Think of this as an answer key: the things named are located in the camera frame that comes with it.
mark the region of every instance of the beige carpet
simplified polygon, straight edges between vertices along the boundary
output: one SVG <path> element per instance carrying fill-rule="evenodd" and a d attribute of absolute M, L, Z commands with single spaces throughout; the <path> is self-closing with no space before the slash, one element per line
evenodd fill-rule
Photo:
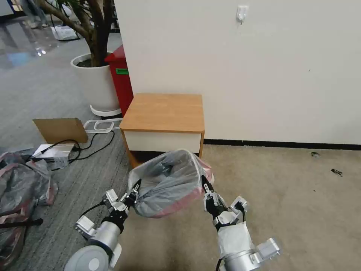
<path fill-rule="evenodd" d="M 215 189 L 231 203 L 250 203 L 247 224 L 255 244 L 275 237 L 281 256 L 262 270 L 360 270 L 361 152 L 263 147 L 204 147 Z M 343 177 L 330 171 L 335 168 Z M 217 232 L 202 199 L 163 219 L 134 212 L 121 235 L 119 270 L 215 269 Z"/>

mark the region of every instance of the white plastic base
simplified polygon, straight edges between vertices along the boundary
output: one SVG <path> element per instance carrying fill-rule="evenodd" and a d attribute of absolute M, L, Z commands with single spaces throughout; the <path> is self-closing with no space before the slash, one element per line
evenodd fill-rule
<path fill-rule="evenodd" d="M 117 110 L 113 110 L 113 111 L 99 111 L 99 110 L 95 110 L 91 105 L 90 105 L 90 110 L 93 112 L 93 114 L 100 116 L 100 117 L 111 117 L 111 116 L 116 116 L 121 113 L 120 108 Z"/>

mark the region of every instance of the shiny floor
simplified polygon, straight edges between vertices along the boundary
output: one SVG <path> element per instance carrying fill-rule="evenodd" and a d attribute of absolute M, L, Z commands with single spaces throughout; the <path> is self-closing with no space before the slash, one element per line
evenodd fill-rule
<path fill-rule="evenodd" d="M 20 17 L 0 24 L 0 73 L 22 66 L 61 45 L 51 28 L 31 29 Z"/>

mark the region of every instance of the carpet floor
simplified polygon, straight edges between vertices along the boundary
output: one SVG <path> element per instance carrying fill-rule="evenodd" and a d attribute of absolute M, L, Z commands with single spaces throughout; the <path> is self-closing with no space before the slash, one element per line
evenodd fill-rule
<path fill-rule="evenodd" d="M 120 34 L 112 34 L 108 49 L 120 45 Z M 45 143 L 32 122 L 34 118 L 77 117 L 83 123 L 96 118 L 70 68 L 70 60 L 86 50 L 84 40 L 59 43 L 45 56 L 0 75 L 1 147 Z M 98 135 L 82 156 L 106 145 L 111 136 Z M 84 239 L 73 229 L 79 215 L 98 203 L 106 190 L 123 191 L 128 171 L 125 148 L 116 132 L 104 150 L 54 172 L 59 185 L 55 203 L 36 208 L 34 217 L 42 218 L 44 223 L 29 228 L 22 254 L 10 270 L 62 270 L 70 255 L 84 245 Z M 89 218 L 101 221 L 107 213 L 101 210 L 91 211 Z"/>

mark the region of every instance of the black baseboard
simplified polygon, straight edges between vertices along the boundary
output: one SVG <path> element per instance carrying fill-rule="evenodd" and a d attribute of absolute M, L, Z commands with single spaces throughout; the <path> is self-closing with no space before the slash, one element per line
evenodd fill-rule
<path fill-rule="evenodd" d="M 354 145 L 354 144 L 299 143 L 299 142 L 249 141 L 249 140 L 225 140 L 225 139 L 204 139 L 203 144 L 299 148 L 299 149 L 300 148 L 301 149 L 343 149 L 343 150 L 361 151 L 361 145 Z"/>
<path fill-rule="evenodd" d="M 25 16 L 25 13 L 23 11 L 15 11 L 14 14 L 0 16 L 0 23 L 4 23 L 8 20 L 11 20 L 11 19 L 14 19 L 17 17 L 21 17 L 21 16 Z"/>

